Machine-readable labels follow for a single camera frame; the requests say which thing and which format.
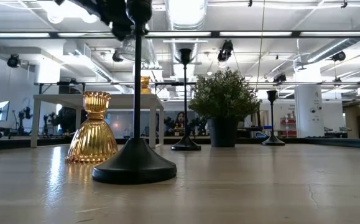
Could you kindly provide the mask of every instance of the white table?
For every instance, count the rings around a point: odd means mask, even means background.
[[[133,109],[133,94],[111,95],[108,109]],[[32,122],[32,135],[30,146],[37,147],[37,136],[39,133],[39,117],[41,102],[61,104],[69,108],[76,109],[76,129],[81,125],[81,110],[83,109],[83,96],[80,94],[59,94],[59,95],[34,95],[34,109]],[[156,95],[142,94],[141,109],[149,109],[149,146],[159,147],[164,139],[164,107]],[[159,109],[159,144],[156,145],[156,110]]]

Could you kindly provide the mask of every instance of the potted plant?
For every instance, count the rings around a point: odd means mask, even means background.
[[[228,67],[211,78],[198,77],[189,108],[208,119],[211,146],[234,147],[238,122],[256,112],[260,102],[239,71]]]

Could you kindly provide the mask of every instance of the dark plant pot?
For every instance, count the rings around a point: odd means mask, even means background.
[[[212,147],[235,147],[237,119],[209,119],[208,124]]]

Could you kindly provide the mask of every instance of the black candlestick holder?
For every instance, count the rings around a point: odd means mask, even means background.
[[[199,151],[201,147],[189,137],[189,127],[187,125],[187,65],[191,62],[191,49],[180,49],[181,63],[184,65],[184,136],[172,146],[174,151]]]
[[[152,16],[151,0],[127,0],[127,16],[135,24],[134,137],[112,158],[94,167],[93,179],[109,184],[147,184],[176,176],[177,166],[158,155],[140,138],[141,43],[144,27]]]
[[[268,94],[268,100],[271,102],[271,124],[272,124],[272,129],[271,129],[271,136],[263,141],[261,144],[263,146],[284,146],[285,143],[281,140],[279,140],[275,135],[274,135],[274,101],[277,99],[277,91],[276,90],[269,90],[267,91]]]

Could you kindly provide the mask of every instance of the computer monitor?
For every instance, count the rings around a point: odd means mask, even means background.
[[[0,121],[7,121],[10,101],[0,102]]]

